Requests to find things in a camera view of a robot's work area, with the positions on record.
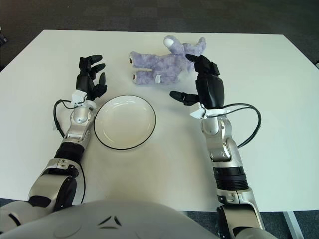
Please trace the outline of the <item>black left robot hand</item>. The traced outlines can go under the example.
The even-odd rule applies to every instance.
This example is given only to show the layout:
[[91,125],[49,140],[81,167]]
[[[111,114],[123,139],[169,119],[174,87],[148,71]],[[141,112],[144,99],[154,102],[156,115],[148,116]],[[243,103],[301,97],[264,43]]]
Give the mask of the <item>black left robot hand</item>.
[[80,74],[77,76],[76,89],[85,92],[87,100],[94,101],[107,91],[106,75],[104,72],[100,75],[98,84],[95,85],[93,82],[96,79],[97,73],[106,67],[105,63],[95,65],[95,63],[98,63],[102,59],[102,55],[80,57]]

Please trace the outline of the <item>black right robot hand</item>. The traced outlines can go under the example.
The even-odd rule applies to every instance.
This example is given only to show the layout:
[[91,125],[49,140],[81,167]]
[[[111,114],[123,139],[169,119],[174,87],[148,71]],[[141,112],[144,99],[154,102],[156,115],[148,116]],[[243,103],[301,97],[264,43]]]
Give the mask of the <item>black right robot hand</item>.
[[186,54],[186,58],[194,63],[195,72],[198,73],[195,81],[197,94],[171,91],[169,96],[185,106],[201,103],[209,110],[223,107],[224,85],[222,79],[219,78],[217,65],[203,55]]

